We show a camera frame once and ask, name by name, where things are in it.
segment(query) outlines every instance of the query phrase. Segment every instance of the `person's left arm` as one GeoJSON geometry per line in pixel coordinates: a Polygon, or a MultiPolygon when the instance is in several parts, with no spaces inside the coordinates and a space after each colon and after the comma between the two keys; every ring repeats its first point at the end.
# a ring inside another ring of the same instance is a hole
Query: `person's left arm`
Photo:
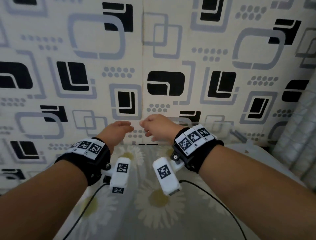
{"type": "MultiPolygon", "coordinates": [[[[134,130],[130,122],[108,125],[97,137],[112,154],[125,134],[134,130]]],[[[1,240],[53,239],[87,188],[84,173],[60,160],[0,197],[1,240]]]]}

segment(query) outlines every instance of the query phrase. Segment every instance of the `person's left hand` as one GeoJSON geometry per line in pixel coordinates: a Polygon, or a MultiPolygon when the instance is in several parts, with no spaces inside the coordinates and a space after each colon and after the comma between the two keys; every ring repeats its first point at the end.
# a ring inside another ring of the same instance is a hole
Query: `person's left hand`
{"type": "Polygon", "coordinates": [[[134,127],[131,126],[131,122],[116,121],[108,125],[96,137],[105,142],[112,155],[114,147],[124,139],[126,133],[133,130],[134,127]]]}

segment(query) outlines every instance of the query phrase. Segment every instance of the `black cable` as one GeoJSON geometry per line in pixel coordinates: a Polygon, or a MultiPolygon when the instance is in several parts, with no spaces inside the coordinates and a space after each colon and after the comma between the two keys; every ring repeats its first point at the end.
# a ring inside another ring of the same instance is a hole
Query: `black cable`
{"type": "Polygon", "coordinates": [[[109,183],[105,183],[103,184],[101,187],[99,187],[95,193],[92,195],[91,199],[89,200],[88,204],[86,205],[86,207],[84,208],[84,210],[82,211],[82,213],[80,214],[80,216],[78,217],[77,221],[75,222],[75,224],[72,226],[72,228],[69,230],[69,232],[67,233],[67,235],[63,238],[63,240],[65,240],[69,234],[72,232],[72,230],[75,228],[75,226],[77,225],[77,223],[79,222],[79,220],[81,219],[81,217],[83,216],[83,214],[85,213],[85,211],[87,210],[87,208],[89,207],[90,203],[92,202],[94,196],[97,194],[97,192],[104,187],[105,185],[109,185],[109,183]]]}
{"type": "Polygon", "coordinates": [[[179,183],[182,183],[182,182],[187,182],[187,183],[190,183],[194,186],[196,186],[197,188],[199,188],[200,190],[202,190],[203,192],[205,192],[207,195],[209,195],[211,198],[213,198],[215,201],[217,201],[220,205],[222,205],[231,215],[232,217],[234,218],[234,220],[236,221],[236,223],[238,224],[241,232],[242,232],[242,235],[244,236],[244,239],[247,240],[246,236],[245,236],[245,233],[244,231],[242,230],[239,222],[237,221],[236,217],[234,216],[234,214],[224,205],[222,204],[218,199],[216,199],[215,197],[213,197],[210,193],[208,193],[207,191],[205,191],[203,188],[201,188],[200,186],[196,185],[195,183],[193,182],[190,182],[190,181],[187,181],[187,180],[179,180],[179,183]]]}

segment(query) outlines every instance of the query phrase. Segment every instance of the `hand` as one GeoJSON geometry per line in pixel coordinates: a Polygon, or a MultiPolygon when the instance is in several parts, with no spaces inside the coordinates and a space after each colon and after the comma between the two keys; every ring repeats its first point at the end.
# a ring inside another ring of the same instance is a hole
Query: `hand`
{"type": "Polygon", "coordinates": [[[116,121],[108,125],[96,137],[105,142],[112,155],[114,147],[124,139],[126,133],[133,130],[134,127],[131,126],[131,122],[116,121]]]}
{"type": "Polygon", "coordinates": [[[152,114],[140,121],[139,125],[145,129],[146,137],[154,136],[152,141],[165,140],[171,145],[179,131],[185,128],[161,114],[152,114]]]}

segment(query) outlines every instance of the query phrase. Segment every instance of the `patterned wallpaper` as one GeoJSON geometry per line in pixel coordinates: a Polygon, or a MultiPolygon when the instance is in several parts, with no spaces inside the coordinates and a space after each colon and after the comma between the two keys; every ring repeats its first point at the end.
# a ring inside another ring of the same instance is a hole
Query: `patterned wallpaper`
{"type": "Polygon", "coordinates": [[[312,0],[0,1],[0,166],[28,179],[107,124],[225,122],[275,144],[316,68],[312,0]]]}

